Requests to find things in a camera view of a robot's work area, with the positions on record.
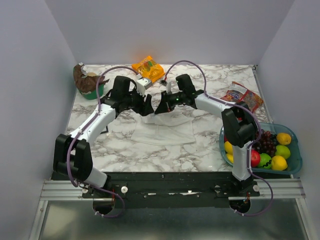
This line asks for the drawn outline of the white camisole garment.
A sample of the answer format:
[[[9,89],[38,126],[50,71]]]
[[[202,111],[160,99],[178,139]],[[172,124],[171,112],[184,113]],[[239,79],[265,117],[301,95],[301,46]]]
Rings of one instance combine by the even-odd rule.
[[[131,140],[155,146],[179,146],[196,141],[193,118],[181,111],[142,116],[135,125]]]

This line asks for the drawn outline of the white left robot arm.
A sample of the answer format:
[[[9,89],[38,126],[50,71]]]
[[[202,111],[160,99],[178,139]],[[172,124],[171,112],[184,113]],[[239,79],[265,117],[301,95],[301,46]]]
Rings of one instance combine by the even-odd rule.
[[[60,134],[56,138],[53,170],[68,176],[71,182],[92,185],[99,197],[107,197],[111,185],[107,174],[93,166],[91,145],[120,113],[133,110],[147,116],[154,112],[152,97],[146,94],[145,82],[143,78],[134,81],[126,76],[117,76],[109,93],[98,98],[98,105],[90,117],[70,134]]]

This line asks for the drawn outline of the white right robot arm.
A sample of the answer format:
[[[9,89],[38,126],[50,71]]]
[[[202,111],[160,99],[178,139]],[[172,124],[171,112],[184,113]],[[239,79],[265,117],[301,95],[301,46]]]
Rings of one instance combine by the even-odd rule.
[[[220,117],[224,135],[233,151],[232,175],[236,180],[230,183],[230,191],[236,196],[243,195],[248,190],[245,180],[251,176],[252,144],[256,133],[261,131],[255,116],[244,102],[223,101],[207,96],[203,90],[196,90],[188,74],[179,75],[175,80],[179,92],[163,91],[155,114],[169,113],[177,105],[186,105]]]

